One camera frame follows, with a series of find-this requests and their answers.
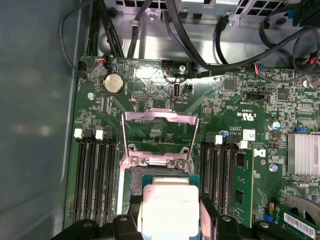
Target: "heatsink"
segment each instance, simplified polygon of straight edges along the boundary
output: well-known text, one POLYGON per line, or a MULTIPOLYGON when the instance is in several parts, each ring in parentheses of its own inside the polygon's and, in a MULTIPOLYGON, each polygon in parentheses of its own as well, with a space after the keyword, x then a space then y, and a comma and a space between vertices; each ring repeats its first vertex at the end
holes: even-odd
POLYGON ((287 172, 320 177, 320 135, 288 134, 287 172))

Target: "chip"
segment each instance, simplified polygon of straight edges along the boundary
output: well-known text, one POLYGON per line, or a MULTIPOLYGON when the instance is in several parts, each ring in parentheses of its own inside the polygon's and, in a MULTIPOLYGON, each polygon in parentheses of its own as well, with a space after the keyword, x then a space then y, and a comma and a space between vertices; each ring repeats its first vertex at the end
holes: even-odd
POLYGON ((242 167, 245 165, 245 154, 242 154, 242 153, 236 154, 236 164, 242 167))
POLYGON ((224 89, 234 91, 236 89, 236 81, 234 79, 225 79, 224 80, 224 89))
POLYGON ((280 139, 281 138, 281 135, 282 135, 282 132, 281 131, 272 131, 271 132, 271 137, 273 139, 280 139))
POLYGON ((244 201, 244 193, 242 191, 239 191, 238 189, 235 190, 235 200, 242 204, 244 201))
POLYGON ((289 90, 285 88, 278 89, 278 100, 279 101, 288 101, 289 98, 289 90))

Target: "metal bracket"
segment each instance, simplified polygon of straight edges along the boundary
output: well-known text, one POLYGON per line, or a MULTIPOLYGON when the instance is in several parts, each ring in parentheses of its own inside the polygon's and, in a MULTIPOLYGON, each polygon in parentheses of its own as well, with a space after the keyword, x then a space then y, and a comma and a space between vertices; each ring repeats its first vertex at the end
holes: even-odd
POLYGON ((169 169, 181 169, 190 175, 194 174, 195 166, 192 161, 192 149, 195 144, 199 126, 199 118, 195 115, 180 115, 171 109, 151 108, 145 112, 124 112, 121 117, 124 155, 120 162, 119 184, 117 195, 117 214, 122 213, 122 203, 125 184, 125 170, 131 167, 163 166, 169 169), (165 118, 170 123, 183 123, 195 126, 190 148, 183 147, 179 153, 153 154, 150 151, 138 151, 134 144, 128 144, 126 135, 126 122, 152 121, 156 118, 165 118))
POLYGON ((145 112, 136 112, 136 111, 127 111, 122 114, 121 123, 122 123, 122 130, 123 130, 123 140, 124 140, 124 147, 125 147, 125 155, 127 158, 132 157, 131 152, 128 149, 127 137, 126 137, 126 122, 132 120, 139 120, 139 121, 152 121, 156 118, 165 118, 170 123, 182 123, 182 124, 190 124, 194 125, 194 134, 190 146, 190 151, 187 154, 187 160, 190 158, 192 149, 195 144, 196 135, 199 126, 199 118, 195 115, 180 115, 171 109, 166 108, 151 108, 146 110, 145 112))
POLYGON ((138 32, 140 32, 140 21, 139 20, 131 20, 130 24, 132 27, 137 27, 138 28, 138 32))
POLYGON ((191 14, 224 16, 233 14, 238 3, 238 0, 211 0, 209 4, 204 4, 203 0, 181 0, 179 11, 191 14))

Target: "white sticker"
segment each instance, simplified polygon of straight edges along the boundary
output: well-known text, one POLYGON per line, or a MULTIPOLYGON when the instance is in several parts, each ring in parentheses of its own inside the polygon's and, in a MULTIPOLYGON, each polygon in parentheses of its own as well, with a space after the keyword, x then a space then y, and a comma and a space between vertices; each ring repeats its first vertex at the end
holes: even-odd
POLYGON ((255 141, 256 140, 256 130, 253 129, 243 129, 242 140, 245 141, 255 141))
POLYGON ((303 222, 295 219, 294 217, 284 213, 284 221, 291 226, 295 227, 299 231, 303 232, 304 234, 308 235, 310 238, 316 239, 316 231, 314 228, 309 227, 308 225, 304 224, 303 222))

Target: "screw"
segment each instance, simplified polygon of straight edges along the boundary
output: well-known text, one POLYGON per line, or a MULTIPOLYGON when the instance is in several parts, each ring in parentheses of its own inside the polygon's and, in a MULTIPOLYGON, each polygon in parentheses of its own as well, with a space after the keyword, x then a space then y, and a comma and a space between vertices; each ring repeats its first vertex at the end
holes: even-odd
POLYGON ((155 18, 156 18, 156 15, 153 12, 149 14, 149 19, 151 21, 155 20, 155 18))
POLYGON ((229 26, 233 26, 235 24, 235 20, 233 20, 232 18, 229 20, 229 26))
POLYGON ((137 166, 139 164, 139 158, 138 157, 133 157, 130 159, 130 164, 137 166))
POLYGON ((87 96, 89 100, 95 99, 95 94, 93 92, 89 92, 87 96))
POLYGON ((176 162, 176 167, 178 169, 183 169, 185 167, 185 162, 184 161, 177 161, 176 162))
POLYGON ((186 68, 185 65, 180 65, 180 66, 179 66, 179 72, 180 72, 180 73, 185 73, 186 69, 187 69, 187 68, 186 68))
POLYGON ((222 220, 224 220, 226 222, 231 222, 231 218, 229 216, 223 216, 222 220))
POLYGON ((263 221, 260 222, 259 225, 260 225, 261 227, 263 227, 264 229, 270 228, 270 225, 269 225, 268 223, 266 223, 266 222, 263 222, 263 221))
POLYGON ((270 172, 274 173, 274 172, 278 171, 278 166, 275 164, 270 164, 269 170, 270 170, 270 172))

